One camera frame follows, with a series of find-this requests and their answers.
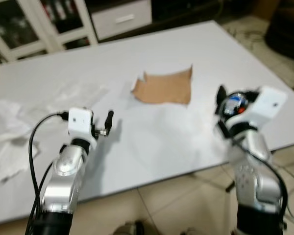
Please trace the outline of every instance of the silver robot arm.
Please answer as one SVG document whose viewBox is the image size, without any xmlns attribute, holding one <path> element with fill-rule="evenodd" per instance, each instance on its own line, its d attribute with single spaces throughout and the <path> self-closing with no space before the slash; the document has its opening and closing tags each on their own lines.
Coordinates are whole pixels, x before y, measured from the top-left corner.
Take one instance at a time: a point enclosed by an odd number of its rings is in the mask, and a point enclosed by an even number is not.
<svg viewBox="0 0 294 235">
<path fill-rule="evenodd" d="M 269 87 L 254 92 L 235 92 L 229 96 L 223 87 L 219 89 L 218 125 L 224 137 L 236 143 L 228 149 L 239 204 L 235 235 L 283 234 L 281 182 L 272 170 L 244 149 L 271 164 L 271 152 L 259 130 L 275 117 L 286 99 L 284 93 Z"/>
<path fill-rule="evenodd" d="M 89 154 L 96 148 L 100 135 L 109 135 L 112 116 L 113 111 L 109 111 L 105 128 L 95 129 L 91 110 L 69 110 L 68 130 L 72 140 L 62 146 L 59 157 L 53 162 L 34 235 L 69 234 Z"/>
</svg>

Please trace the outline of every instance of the white tabletop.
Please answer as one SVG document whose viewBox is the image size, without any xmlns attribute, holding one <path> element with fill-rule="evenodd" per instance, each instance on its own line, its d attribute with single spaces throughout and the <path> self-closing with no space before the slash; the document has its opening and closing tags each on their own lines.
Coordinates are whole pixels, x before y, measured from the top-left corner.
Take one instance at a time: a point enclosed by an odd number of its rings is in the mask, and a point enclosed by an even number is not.
<svg viewBox="0 0 294 235">
<path fill-rule="evenodd" d="M 130 93 L 143 71 L 171 73 L 191 64 L 189 105 L 143 104 Z M 294 144 L 294 92 L 215 22 L 2 66 L 0 99 L 35 105 L 56 88 L 79 81 L 109 88 L 92 107 L 99 126 L 109 109 L 115 112 L 110 136 L 98 142 L 89 159 L 80 200 L 227 162 L 225 145 L 213 133 L 220 84 L 229 91 L 263 85 L 285 91 L 288 101 L 262 132 L 271 150 Z M 35 159 L 40 180 L 62 143 L 68 142 L 65 124 L 38 133 L 37 140 L 42 151 Z M 0 185 L 0 222 L 29 214 L 33 199 L 29 171 Z"/>
</svg>

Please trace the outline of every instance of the drawer handle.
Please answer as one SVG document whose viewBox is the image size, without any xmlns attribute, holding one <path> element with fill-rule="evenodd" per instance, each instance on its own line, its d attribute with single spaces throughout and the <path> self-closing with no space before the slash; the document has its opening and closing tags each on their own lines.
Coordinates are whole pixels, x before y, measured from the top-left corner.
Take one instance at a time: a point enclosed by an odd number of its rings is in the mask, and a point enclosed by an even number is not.
<svg viewBox="0 0 294 235">
<path fill-rule="evenodd" d="M 116 19 L 116 24 L 120 24 L 120 23 L 123 23 L 123 22 L 126 22 L 126 21 L 131 21 L 134 18 L 135 18 L 134 14 L 130 14 L 130 15 L 127 15 L 127 16 L 122 16 L 122 17 Z"/>
</svg>

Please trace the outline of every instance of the cardboard piece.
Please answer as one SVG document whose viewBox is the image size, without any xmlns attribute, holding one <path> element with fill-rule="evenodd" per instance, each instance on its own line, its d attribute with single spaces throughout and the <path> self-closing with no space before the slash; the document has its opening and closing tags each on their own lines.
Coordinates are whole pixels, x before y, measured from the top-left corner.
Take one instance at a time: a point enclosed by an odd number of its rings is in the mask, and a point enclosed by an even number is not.
<svg viewBox="0 0 294 235">
<path fill-rule="evenodd" d="M 168 75 L 144 73 L 144 81 L 137 80 L 132 93 L 146 103 L 173 102 L 188 104 L 191 101 L 191 78 L 193 67 Z"/>
</svg>

